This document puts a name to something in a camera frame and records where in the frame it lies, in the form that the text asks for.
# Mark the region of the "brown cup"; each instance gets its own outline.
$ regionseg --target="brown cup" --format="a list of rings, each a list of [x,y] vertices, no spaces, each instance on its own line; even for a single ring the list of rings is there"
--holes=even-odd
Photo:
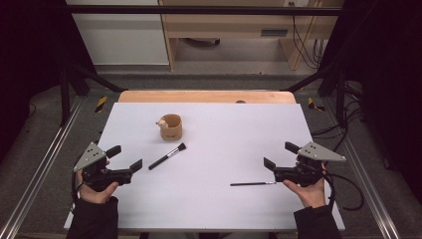
[[[167,126],[160,130],[162,139],[165,141],[176,141],[182,138],[182,119],[178,115],[169,114],[161,118],[165,120]]]

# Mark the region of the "cabinet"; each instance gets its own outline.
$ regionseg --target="cabinet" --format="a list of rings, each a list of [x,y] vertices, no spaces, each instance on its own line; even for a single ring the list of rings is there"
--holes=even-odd
[[[287,0],[159,0],[163,6],[257,6],[283,7]],[[343,0],[309,0],[306,7],[341,7]],[[181,38],[279,38],[291,70],[298,68],[304,51],[299,36],[328,40],[336,16],[297,16],[294,42],[293,16],[261,15],[161,15],[170,68],[174,69]]]

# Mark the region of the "black and yellow tape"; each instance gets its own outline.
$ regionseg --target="black and yellow tape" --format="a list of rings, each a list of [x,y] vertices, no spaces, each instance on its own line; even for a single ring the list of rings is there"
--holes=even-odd
[[[324,108],[324,107],[317,107],[317,106],[314,104],[314,100],[313,100],[312,98],[308,98],[308,108],[309,108],[309,109],[314,109],[314,110],[317,110],[317,111],[319,111],[319,112],[325,112],[325,108]]]
[[[106,103],[106,97],[101,97],[99,100],[99,104],[97,105],[96,108],[96,113],[100,113],[103,110],[103,106]]]

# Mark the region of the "aluminum floor rail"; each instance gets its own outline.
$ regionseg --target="aluminum floor rail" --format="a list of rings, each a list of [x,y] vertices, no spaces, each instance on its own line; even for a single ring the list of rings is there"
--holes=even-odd
[[[59,128],[59,131],[57,132],[49,149],[44,155],[43,160],[38,166],[37,171],[28,184],[12,215],[9,217],[9,220],[6,222],[6,224],[1,228],[0,239],[12,239],[18,233],[18,230],[22,225],[22,222],[24,221],[29,209],[31,208],[44,182],[44,179],[46,178],[51,166],[56,159],[57,154],[60,151],[60,148],[63,145],[63,142],[65,141],[72,125],[75,122],[76,117],[78,116],[83,101],[84,97],[76,98],[67,123]]]
[[[328,101],[322,99],[326,109],[331,116],[332,120],[336,122],[335,114],[333,109],[335,109],[335,104],[333,101]],[[382,202],[381,197],[379,196],[375,185],[367,174],[365,168],[363,167],[362,161],[357,155],[350,139],[346,136],[344,139],[344,148],[346,152],[350,155],[350,165],[353,169],[354,174],[359,185],[362,187],[362,192],[365,196],[365,200],[368,203],[373,216],[375,217],[376,223],[379,226],[379,229],[386,239],[399,239],[400,235],[391,220],[390,215],[388,214],[387,209],[385,208],[384,203]]]

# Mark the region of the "brush bristles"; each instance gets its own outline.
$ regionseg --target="brush bristles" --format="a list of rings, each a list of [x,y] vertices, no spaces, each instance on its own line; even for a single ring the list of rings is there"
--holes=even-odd
[[[178,147],[179,151],[186,149],[186,145],[182,142]]]

